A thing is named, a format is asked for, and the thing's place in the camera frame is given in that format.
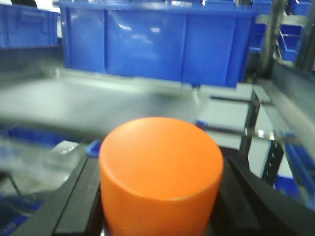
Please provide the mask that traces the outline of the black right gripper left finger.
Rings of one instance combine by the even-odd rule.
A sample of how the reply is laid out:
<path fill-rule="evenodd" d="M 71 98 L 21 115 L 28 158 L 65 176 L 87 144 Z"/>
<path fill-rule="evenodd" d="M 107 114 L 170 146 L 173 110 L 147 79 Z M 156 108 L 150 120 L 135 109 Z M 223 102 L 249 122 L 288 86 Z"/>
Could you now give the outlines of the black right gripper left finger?
<path fill-rule="evenodd" d="M 84 157 L 68 180 L 13 235 L 98 236 L 101 231 L 99 162 Z"/>

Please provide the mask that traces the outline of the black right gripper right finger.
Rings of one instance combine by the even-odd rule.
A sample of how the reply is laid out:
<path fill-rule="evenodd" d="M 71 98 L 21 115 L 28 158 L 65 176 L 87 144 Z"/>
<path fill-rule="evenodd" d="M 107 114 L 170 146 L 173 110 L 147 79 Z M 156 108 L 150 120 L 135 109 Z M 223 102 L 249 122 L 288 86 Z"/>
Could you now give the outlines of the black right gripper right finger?
<path fill-rule="evenodd" d="M 315 212 L 275 190 L 233 156 L 210 219 L 213 236 L 313 236 Z"/>

